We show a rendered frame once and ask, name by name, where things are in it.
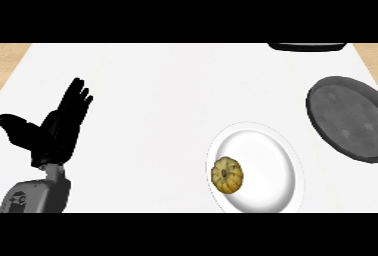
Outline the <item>white round plate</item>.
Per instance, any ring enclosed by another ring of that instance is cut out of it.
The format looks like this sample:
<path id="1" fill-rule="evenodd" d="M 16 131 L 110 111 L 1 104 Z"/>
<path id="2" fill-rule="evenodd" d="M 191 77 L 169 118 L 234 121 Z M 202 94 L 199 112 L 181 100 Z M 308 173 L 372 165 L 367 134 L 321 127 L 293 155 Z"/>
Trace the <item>white round plate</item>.
<path id="1" fill-rule="evenodd" d="M 243 182 L 233 194 L 211 183 L 211 168 L 221 158 L 242 167 Z M 295 213 L 304 198 L 304 172 L 295 150 L 265 125 L 242 122 L 217 134 L 206 154 L 206 178 L 212 197 L 225 213 Z"/>

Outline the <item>yellow-brown pear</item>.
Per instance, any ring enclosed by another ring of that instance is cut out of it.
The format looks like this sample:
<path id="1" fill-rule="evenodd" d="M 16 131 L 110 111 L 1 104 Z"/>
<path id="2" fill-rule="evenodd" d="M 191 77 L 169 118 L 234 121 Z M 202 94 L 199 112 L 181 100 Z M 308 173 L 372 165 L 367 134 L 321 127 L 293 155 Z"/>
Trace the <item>yellow-brown pear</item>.
<path id="1" fill-rule="evenodd" d="M 233 194 L 242 186 L 243 172 L 239 162 L 221 157 L 211 168 L 211 183 L 222 194 Z"/>

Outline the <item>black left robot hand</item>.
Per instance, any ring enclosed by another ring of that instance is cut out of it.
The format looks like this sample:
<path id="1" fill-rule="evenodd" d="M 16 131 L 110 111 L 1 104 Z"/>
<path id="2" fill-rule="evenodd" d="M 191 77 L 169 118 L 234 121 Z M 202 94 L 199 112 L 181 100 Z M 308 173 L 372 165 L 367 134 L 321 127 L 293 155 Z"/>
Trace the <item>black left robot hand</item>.
<path id="1" fill-rule="evenodd" d="M 39 126 L 13 114 L 0 114 L 0 127 L 10 143 L 31 152 L 32 167 L 63 165 L 70 159 L 91 101 L 84 81 L 75 78 L 57 109 L 47 114 Z"/>

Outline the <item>dark grey round pan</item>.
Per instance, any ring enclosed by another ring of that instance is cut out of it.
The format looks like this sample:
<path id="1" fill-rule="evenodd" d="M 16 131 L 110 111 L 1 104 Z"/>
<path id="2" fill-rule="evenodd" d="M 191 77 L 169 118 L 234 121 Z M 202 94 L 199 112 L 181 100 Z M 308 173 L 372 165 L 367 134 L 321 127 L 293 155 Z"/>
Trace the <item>dark grey round pan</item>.
<path id="1" fill-rule="evenodd" d="M 378 163 L 378 90 L 348 77 L 324 77 L 307 92 L 305 109 L 332 148 L 357 161 Z"/>

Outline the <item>black appliance with pale rim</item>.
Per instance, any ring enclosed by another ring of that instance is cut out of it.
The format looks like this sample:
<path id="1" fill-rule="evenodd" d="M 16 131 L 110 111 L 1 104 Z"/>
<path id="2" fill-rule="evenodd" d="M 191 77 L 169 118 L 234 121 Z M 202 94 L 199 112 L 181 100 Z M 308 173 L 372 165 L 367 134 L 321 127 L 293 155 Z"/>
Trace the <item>black appliance with pale rim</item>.
<path id="1" fill-rule="evenodd" d="M 292 51 L 292 52 L 327 52 L 327 51 L 339 51 L 345 43 L 302 43 L 302 44 L 293 44 L 293 43 L 270 43 L 268 46 L 274 50 L 280 51 Z"/>

